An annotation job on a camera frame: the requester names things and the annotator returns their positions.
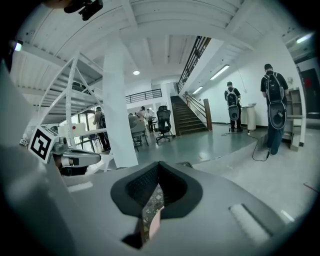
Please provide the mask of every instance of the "staircase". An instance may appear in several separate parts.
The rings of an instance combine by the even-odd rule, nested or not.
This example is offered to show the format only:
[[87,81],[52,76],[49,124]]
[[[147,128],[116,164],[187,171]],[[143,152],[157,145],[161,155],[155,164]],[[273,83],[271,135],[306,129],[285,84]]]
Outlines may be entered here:
[[172,96],[170,98],[174,124],[179,135],[208,131],[207,127],[179,96]]

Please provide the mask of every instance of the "bright light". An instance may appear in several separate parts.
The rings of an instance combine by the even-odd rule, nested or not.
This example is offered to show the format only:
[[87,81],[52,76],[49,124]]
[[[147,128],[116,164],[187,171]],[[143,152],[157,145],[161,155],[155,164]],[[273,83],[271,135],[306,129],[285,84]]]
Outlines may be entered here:
[[306,34],[305,36],[300,37],[299,39],[297,39],[297,40],[296,40],[296,43],[297,43],[297,44],[300,44],[301,42],[308,40],[308,39],[309,39],[310,37],[312,37],[313,35],[314,35],[314,33]]
[[22,47],[21,43],[17,42],[16,45],[15,45],[14,50],[17,51],[17,52],[20,52],[21,51],[21,47]]
[[223,71],[227,70],[230,67],[230,65],[225,65],[223,68],[221,68],[213,77],[210,78],[210,80],[215,79],[217,76],[219,76]]
[[196,93],[199,92],[202,88],[203,88],[203,87],[200,86],[200,87],[199,87],[198,89],[196,89],[196,90],[194,91],[194,93],[192,93],[192,94],[196,94]]

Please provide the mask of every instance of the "pink object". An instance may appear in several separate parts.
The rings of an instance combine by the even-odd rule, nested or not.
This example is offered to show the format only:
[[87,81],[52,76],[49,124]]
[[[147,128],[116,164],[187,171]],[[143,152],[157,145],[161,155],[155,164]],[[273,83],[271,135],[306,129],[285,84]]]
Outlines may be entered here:
[[161,217],[161,210],[165,208],[162,206],[162,208],[156,213],[156,215],[153,217],[149,229],[149,237],[150,239],[154,236],[154,234],[157,232],[158,228],[160,227],[160,217]]

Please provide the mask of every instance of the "man wearing backpack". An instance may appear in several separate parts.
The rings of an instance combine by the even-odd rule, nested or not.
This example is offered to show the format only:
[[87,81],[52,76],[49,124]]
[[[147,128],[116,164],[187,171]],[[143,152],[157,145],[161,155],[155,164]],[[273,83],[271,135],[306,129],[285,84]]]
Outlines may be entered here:
[[[265,75],[261,79],[260,90],[262,92],[263,97],[266,98],[267,106],[269,106],[270,104],[270,101],[267,95],[267,83],[270,77],[275,78],[273,79],[273,81],[276,81],[276,83],[279,83],[279,85],[283,88],[284,94],[282,98],[282,103],[285,106],[287,106],[286,95],[288,95],[289,92],[288,92],[288,85],[285,78],[280,73],[274,72],[274,69],[270,64],[264,65],[264,71],[265,71]],[[281,129],[275,129],[271,124],[270,116],[268,113],[268,140],[266,142],[266,145],[270,150],[270,155],[275,155],[276,153],[278,153],[278,149],[280,147],[282,137],[284,135],[284,129],[285,129],[284,127]]]
[[[96,108],[93,124],[96,125],[97,129],[106,128],[105,115],[101,112],[101,107],[99,106]],[[98,133],[98,136],[103,145],[102,152],[109,151],[111,148],[110,148],[110,143],[108,140],[107,133],[101,132],[101,133]]]
[[235,123],[236,123],[236,131],[237,131],[237,133],[241,133],[243,130],[242,130],[242,128],[241,128],[241,106],[240,106],[240,98],[241,98],[241,94],[240,94],[240,92],[238,91],[238,89],[237,88],[233,88],[233,84],[232,84],[232,82],[227,82],[226,83],[226,86],[228,86],[228,91],[229,91],[229,93],[228,93],[228,91],[226,90],[225,92],[224,92],[224,98],[225,98],[225,100],[226,101],[228,101],[228,99],[227,99],[227,96],[229,95],[229,94],[233,94],[233,95],[235,95],[235,97],[237,97],[237,99],[238,99],[238,103],[237,103],[237,107],[238,107],[238,109],[239,109],[239,118],[237,119],[237,121],[235,122],[234,120],[230,120],[230,125],[231,125],[231,132],[234,132],[235,131]]

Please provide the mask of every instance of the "backpack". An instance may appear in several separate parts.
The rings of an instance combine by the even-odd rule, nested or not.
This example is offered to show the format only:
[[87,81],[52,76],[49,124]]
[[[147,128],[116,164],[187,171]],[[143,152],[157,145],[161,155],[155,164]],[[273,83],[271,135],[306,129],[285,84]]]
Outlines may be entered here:
[[106,119],[105,115],[101,113],[101,118],[99,120],[100,127],[106,128]]
[[280,85],[277,75],[276,72],[264,75],[266,95],[270,103],[282,102],[285,96],[284,88]]
[[238,105],[238,96],[236,95],[234,90],[235,88],[232,88],[232,91],[229,91],[229,89],[226,90],[228,94],[226,95],[225,99],[229,107]]

